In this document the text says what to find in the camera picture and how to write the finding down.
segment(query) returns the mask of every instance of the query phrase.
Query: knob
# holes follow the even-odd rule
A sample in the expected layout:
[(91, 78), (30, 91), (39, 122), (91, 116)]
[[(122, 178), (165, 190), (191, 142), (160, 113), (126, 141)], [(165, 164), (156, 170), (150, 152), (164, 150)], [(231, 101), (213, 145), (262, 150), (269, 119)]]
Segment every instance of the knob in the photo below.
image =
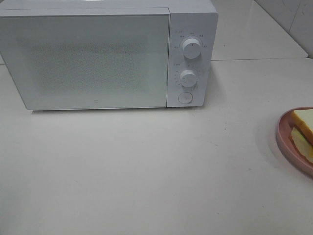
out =
[(187, 59), (195, 59), (201, 54), (201, 42), (197, 38), (188, 38), (182, 43), (182, 51)]
[(193, 70), (185, 70), (180, 74), (180, 83), (183, 87), (193, 87), (197, 81), (197, 74)]

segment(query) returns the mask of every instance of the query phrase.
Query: plate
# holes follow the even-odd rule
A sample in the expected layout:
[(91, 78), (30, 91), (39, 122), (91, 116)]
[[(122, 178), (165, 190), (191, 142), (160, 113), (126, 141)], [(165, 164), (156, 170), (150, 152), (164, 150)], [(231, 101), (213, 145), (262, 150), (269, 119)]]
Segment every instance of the plate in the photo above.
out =
[(294, 123), (291, 119), (292, 111), (306, 109), (313, 109), (313, 107), (291, 109), (280, 117), (276, 130), (276, 140), (285, 158), (296, 168), (313, 177), (313, 164), (298, 152), (293, 142), (290, 140), (291, 130), (294, 127)]

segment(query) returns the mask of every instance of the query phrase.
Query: round button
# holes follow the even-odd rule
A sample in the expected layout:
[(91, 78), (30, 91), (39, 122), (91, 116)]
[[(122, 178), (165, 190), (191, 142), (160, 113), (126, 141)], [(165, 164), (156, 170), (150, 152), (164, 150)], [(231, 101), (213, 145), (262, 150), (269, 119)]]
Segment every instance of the round button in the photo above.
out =
[(190, 94), (189, 92), (181, 93), (178, 96), (178, 100), (182, 104), (189, 104), (191, 103), (192, 99), (193, 99), (192, 94)]
[(195, 59), (201, 54), (201, 43), (197, 38), (188, 38), (182, 43), (182, 51), (187, 59)]
[(183, 87), (193, 87), (197, 81), (196, 72), (193, 70), (185, 70), (180, 74), (180, 83)]

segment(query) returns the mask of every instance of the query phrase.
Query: bread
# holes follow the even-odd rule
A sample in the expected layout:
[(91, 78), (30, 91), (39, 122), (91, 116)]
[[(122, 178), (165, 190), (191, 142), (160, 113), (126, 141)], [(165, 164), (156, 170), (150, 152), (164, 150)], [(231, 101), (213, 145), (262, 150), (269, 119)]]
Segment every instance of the bread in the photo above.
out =
[(291, 131), (291, 140), (298, 149), (299, 153), (304, 156), (310, 163), (313, 163), (313, 146), (295, 127)]
[(313, 109), (294, 110), (291, 118), (308, 142), (313, 145)]

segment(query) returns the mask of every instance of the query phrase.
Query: control panel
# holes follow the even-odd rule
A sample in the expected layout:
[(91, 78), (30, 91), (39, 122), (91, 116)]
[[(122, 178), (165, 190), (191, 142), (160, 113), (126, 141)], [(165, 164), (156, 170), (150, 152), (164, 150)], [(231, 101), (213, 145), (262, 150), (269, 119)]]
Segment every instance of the control panel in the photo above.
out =
[(171, 14), (167, 107), (202, 106), (217, 13)]

